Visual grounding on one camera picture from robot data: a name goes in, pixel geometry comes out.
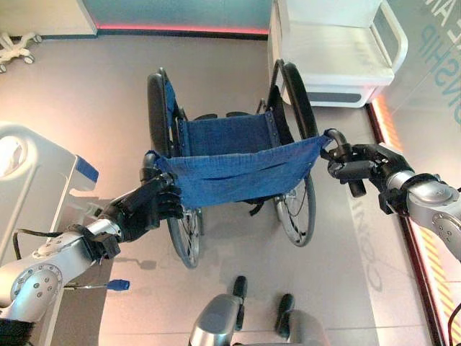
floor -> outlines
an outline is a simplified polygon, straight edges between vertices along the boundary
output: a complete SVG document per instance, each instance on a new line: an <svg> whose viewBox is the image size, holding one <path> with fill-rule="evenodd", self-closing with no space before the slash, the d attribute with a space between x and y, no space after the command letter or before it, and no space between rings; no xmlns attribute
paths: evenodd
<svg viewBox="0 0 461 346"><path fill-rule="evenodd" d="M0 117L92 163L100 171L98 198L139 184L149 145L146 77L159 66L192 118L251 111L268 89L264 41L101 36L46 40L31 49L34 64L14 61L0 76ZM372 141L363 110L317 108L315 116L320 131L335 127L352 143ZM333 346L430 345L402 236L394 217L379 209L376 191L367 185L369 194L353 199L323 160L313 178L318 210L305 248L287 240L270 203L254 217L242 203L206 208L195 270L179 261L166 223L123 244L112 278L132 286L107 294L99 344L186 345L207 302L245 275L246 319L234 342L280 341L272 331L276 307L290 292L298 309L321 320ZM86 316L89 304L82 300L68 314Z"/></svg>

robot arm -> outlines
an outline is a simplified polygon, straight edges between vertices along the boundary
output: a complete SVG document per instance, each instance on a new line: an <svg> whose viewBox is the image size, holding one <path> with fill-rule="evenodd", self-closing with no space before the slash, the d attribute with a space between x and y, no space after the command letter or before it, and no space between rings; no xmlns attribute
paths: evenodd
<svg viewBox="0 0 461 346"><path fill-rule="evenodd" d="M173 177L149 172L141 187L112 201L95 222L72 225L29 256L0 268L1 340L23 345L24 334L66 283L103 258L119 254L118 243L138 239L158 227L160 219L182 217Z"/></svg>
<svg viewBox="0 0 461 346"><path fill-rule="evenodd" d="M337 130L325 134L337 148L322 151L329 161L328 173L341 183L349 183L354 197L364 195L362 179L369 179L379 190L381 209L411 218L432 230L448 250L461 260L460 191L445 184L438 176L416 174L405 158L384 145L351 146Z"/></svg>

orange light strip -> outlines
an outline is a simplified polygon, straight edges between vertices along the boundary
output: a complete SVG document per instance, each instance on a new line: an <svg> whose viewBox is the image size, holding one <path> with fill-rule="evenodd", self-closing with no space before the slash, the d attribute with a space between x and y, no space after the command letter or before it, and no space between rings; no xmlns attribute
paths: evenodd
<svg viewBox="0 0 461 346"><path fill-rule="evenodd" d="M403 146L400 142L395 129L393 116L385 103L384 97L380 95L372 102L373 110L375 111L377 122L380 126L384 142L394 147L400 152L403 152ZM451 316L455 305L453 303L452 294L446 284L445 271L439 258L439 250L435 246L432 232L423 229L411 222L413 231L418 234L423 243L423 246L418 244L420 253L424 254L424 269L429 276L429 285L435 297L437 297L436 308L439 320L443 326L447 326L448 319ZM448 330L443 331L446 341L448 340ZM456 318L452 325L452 338L453 342L457 345L461 342L461 326L458 318Z"/></svg>

blue wheelchair seat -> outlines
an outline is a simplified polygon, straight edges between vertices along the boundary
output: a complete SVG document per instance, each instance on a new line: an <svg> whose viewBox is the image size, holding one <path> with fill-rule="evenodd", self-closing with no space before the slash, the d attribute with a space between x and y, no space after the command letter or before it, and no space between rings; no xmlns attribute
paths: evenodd
<svg viewBox="0 0 461 346"><path fill-rule="evenodd" d="M156 154L156 166L177 175L182 203L191 209L287 193L330 141L316 136L282 146L271 111L179 119L178 129L181 156Z"/></svg>

black cable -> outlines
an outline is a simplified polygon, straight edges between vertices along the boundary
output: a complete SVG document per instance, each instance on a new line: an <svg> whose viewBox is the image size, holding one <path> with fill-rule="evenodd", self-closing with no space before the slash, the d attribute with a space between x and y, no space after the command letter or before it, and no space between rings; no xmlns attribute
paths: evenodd
<svg viewBox="0 0 461 346"><path fill-rule="evenodd" d="M452 312L452 315L448 319L448 343L449 346L453 346L453 338L452 338L452 324L455 320L455 317L458 312L461 310L461 303L456 307L456 309Z"/></svg>
<svg viewBox="0 0 461 346"><path fill-rule="evenodd" d="M60 236L62 232L37 232L37 231L31 231L29 229L17 229L13 233L13 247L14 247L14 253L16 254L16 259L20 260L21 259L21 252L19 251L19 243L17 241L17 235L19 233L24 233L24 234L29 234L30 236L44 236L45 238L55 238L57 236Z"/></svg>

